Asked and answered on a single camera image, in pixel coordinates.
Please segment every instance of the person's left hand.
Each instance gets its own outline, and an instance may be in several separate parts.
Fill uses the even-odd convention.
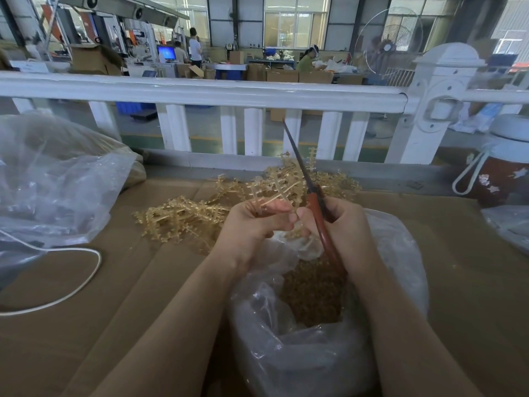
[[[211,254],[228,266],[234,265],[235,277],[241,278],[250,268],[250,260],[262,241],[273,231],[290,231],[298,220],[285,200],[273,200],[261,207],[247,200],[231,208]]]

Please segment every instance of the person in white shirt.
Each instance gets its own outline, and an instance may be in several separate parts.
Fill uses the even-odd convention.
[[[191,52],[191,65],[202,67],[202,46],[198,41],[197,30],[191,28],[189,30],[191,38],[189,39],[189,51]]]
[[[178,40],[175,41],[175,57],[176,61],[180,64],[187,64],[189,62],[187,53],[182,49],[182,44]]]

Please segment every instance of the hand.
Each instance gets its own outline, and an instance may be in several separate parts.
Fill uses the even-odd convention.
[[[367,217],[360,205],[345,200],[327,196],[325,205],[338,218],[334,223],[325,224],[350,280],[356,284],[360,277],[371,271],[373,265],[382,263]],[[310,209],[300,207],[297,214],[303,226],[318,236]]]
[[[211,251],[222,262],[235,269],[235,278],[241,278],[250,268],[250,260],[262,241],[273,231],[290,231],[298,220],[292,205],[285,200],[273,200],[261,207],[252,200],[231,208],[217,242]]]

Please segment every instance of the person in green shirt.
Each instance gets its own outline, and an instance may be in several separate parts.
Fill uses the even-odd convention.
[[[318,53],[320,52],[320,49],[318,46],[313,44],[310,49],[307,49],[305,51],[305,54],[303,54],[303,57],[299,61],[299,63],[296,66],[296,70],[301,73],[309,73],[311,71],[321,71],[325,69],[325,65],[319,66],[318,68],[314,68],[312,65],[312,60],[318,57]]]

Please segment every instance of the forearm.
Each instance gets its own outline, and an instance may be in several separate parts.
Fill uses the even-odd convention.
[[[384,396],[479,396],[380,257],[357,285]]]
[[[200,395],[233,280],[208,256],[93,396]]]

